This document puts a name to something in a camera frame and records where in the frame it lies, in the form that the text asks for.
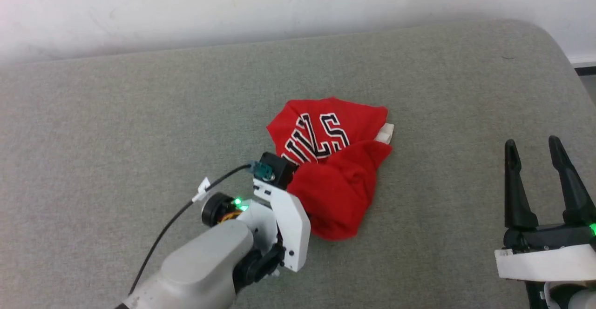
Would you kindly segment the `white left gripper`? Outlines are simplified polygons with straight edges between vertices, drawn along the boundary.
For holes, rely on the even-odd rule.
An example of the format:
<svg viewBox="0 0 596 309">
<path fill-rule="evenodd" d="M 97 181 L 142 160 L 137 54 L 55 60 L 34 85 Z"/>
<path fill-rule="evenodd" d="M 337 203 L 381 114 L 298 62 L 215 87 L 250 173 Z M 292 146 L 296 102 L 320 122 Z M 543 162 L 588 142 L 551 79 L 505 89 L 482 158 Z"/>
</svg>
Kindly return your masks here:
<svg viewBox="0 0 596 309">
<path fill-rule="evenodd" d="M 255 185 L 255 196 L 270 203 L 283 247 L 285 267 L 298 272 L 305 265 L 311 223 L 300 200 L 273 185 Z"/>
</svg>

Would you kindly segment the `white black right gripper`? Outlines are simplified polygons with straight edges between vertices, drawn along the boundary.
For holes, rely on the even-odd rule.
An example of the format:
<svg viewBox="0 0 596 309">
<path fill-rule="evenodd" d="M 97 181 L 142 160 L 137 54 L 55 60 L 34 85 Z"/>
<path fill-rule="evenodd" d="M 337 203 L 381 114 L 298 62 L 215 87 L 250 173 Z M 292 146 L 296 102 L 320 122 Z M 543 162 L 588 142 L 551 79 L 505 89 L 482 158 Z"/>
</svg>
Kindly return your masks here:
<svg viewBox="0 0 596 309">
<path fill-rule="evenodd" d="M 524 190 L 519 151 L 514 140 L 505 142 L 505 228 L 509 230 L 505 247 L 494 251 L 498 275 L 516 281 L 594 281 L 595 205 L 559 137 L 549 136 L 549 151 L 561 182 L 566 225 L 534 230 L 539 223 Z"/>
</svg>

